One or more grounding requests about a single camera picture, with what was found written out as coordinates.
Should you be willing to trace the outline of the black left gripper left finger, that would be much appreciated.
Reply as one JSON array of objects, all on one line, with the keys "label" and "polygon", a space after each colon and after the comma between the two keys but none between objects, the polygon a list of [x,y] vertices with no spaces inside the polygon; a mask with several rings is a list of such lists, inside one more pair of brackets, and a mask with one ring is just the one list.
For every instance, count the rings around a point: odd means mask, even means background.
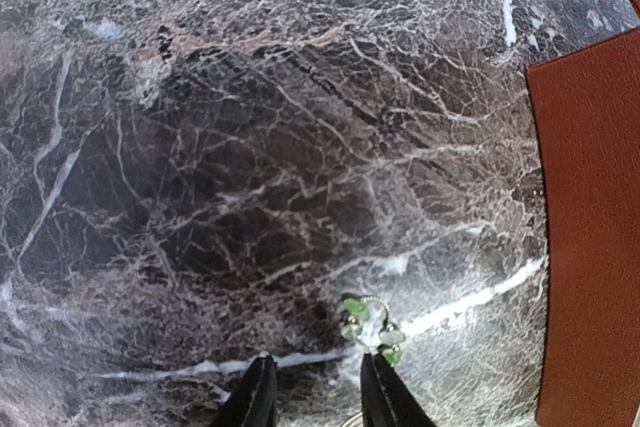
[{"label": "black left gripper left finger", "polygon": [[210,427],[275,427],[277,425],[276,362],[257,357],[224,402]]}]

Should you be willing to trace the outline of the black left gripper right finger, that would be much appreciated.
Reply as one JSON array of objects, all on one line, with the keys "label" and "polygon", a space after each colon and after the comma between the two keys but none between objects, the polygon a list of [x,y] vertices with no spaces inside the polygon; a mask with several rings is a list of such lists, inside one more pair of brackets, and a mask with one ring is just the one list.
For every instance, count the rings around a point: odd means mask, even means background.
[{"label": "black left gripper right finger", "polygon": [[435,427],[381,354],[365,354],[360,369],[364,427]]}]

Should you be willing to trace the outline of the red jewelry box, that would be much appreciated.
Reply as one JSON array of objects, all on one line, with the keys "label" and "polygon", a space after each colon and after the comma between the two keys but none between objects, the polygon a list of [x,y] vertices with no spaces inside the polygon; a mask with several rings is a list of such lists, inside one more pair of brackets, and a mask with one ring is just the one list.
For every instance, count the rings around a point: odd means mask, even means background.
[{"label": "red jewelry box", "polygon": [[639,419],[639,32],[532,66],[550,249],[536,420]]}]

